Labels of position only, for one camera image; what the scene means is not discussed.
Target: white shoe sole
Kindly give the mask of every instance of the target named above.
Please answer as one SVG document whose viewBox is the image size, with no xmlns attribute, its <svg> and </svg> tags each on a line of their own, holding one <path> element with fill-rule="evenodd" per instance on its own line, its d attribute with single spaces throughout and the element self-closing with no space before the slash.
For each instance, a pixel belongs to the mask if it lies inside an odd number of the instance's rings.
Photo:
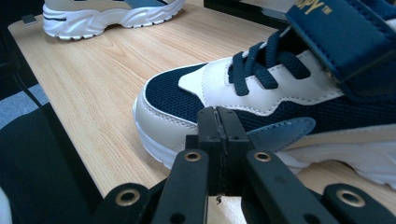
<svg viewBox="0 0 396 224">
<path fill-rule="evenodd" d="M 169 21 L 183 7 L 184 0 L 163 7 L 135 9 L 112 8 L 105 11 L 54 11 L 43 6 L 43 28 L 50 36 L 63 40 L 91 38 L 100 35 L 108 25 L 120 24 L 125 28 L 150 26 Z"/>
<path fill-rule="evenodd" d="M 145 134 L 138 120 L 135 120 L 135 124 L 146 151 L 155 160 L 171 169 L 177 153 Z M 395 129 L 395 125 L 390 126 L 392 130 Z M 295 174 L 311 163 L 328 160 L 342 161 L 351 166 L 358 175 L 377 184 L 389 185 L 396 189 L 396 141 L 315 144 L 280 151 L 276 155 Z"/>
</svg>

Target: navy blue shoelace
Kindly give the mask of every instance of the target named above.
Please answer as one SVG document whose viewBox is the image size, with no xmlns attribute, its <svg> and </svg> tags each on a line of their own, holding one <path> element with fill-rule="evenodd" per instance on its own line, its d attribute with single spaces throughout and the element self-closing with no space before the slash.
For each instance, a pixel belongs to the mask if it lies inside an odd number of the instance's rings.
<svg viewBox="0 0 396 224">
<path fill-rule="evenodd" d="M 282 63 L 297 79 L 303 79 L 311 75 L 308 68 L 293 53 L 278 51 L 278 43 L 282 32 L 277 31 L 272 34 L 263 49 L 260 49 L 262 42 L 251 47 L 246 59 L 242 56 L 243 52 L 233 56 L 233 70 L 230 76 L 233 76 L 233 84 L 238 96 L 248 95 L 249 90 L 245 78 L 251 76 L 255 76 L 265 89 L 276 89 L 278 83 L 268 71 L 268 68 L 279 63 Z M 265 66 L 257 62 L 261 50 L 265 50 Z"/>
</svg>

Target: gray carpet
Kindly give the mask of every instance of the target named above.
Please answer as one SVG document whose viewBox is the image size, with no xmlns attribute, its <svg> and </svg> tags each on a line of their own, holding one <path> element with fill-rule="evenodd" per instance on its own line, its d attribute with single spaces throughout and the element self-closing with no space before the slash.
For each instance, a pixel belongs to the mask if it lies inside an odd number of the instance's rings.
<svg viewBox="0 0 396 224">
<path fill-rule="evenodd" d="M 29 90 L 40 104 L 44 105 L 49 102 L 39 84 L 29 88 Z M 23 91 L 0 101 L 0 129 L 17 117 L 30 113 L 35 109 L 37 109 L 37 105 Z"/>
</svg>

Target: shoe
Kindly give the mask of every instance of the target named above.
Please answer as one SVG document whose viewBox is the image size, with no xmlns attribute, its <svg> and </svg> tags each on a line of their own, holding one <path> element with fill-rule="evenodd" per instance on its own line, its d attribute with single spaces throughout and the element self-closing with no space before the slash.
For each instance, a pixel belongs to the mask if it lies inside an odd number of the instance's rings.
<svg viewBox="0 0 396 224">
<path fill-rule="evenodd" d="M 197 112 L 223 106 L 294 173 L 337 160 L 396 189 L 396 7 L 300 0 L 286 16 L 267 43 L 150 79 L 134 104 L 145 149 L 170 168 Z"/>
<path fill-rule="evenodd" d="M 81 39 L 100 35 L 108 25 L 125 28 L 169 21 L 184 0 L 45 0 L 43 27 L 50 36 Z"/>
</svg>

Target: wooden tabletop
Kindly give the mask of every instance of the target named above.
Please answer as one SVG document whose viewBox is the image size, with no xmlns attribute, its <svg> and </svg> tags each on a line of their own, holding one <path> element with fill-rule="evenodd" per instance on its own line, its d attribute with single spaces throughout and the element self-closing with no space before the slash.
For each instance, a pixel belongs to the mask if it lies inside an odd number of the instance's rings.
<svg viewBox="0 0 396 224">
<path fill-rule="evenodd" d="M 127 182 L 151 188 L 169 174 L 143 149 L 134 126 L 134 99 L 150 77 L 233 56 L 274 31 L 203 8 L 197 0 L 187 0 L 164 24 L 136 29 L 115 25 L 79 41 L 46 35 L 42 16 L 36 19 L 35 24 L 18 21 L 8 29 L 103 196 Z M 314 164 L 298 177 L 319 193 L 331 183 L 353 185 L 396 214 L 395 190 L 357 176 L 340 162 Z M 223 198 L 221 204 L 209 200 L 208 223 L 244 222 L 238 198 Z"/>
</svg>

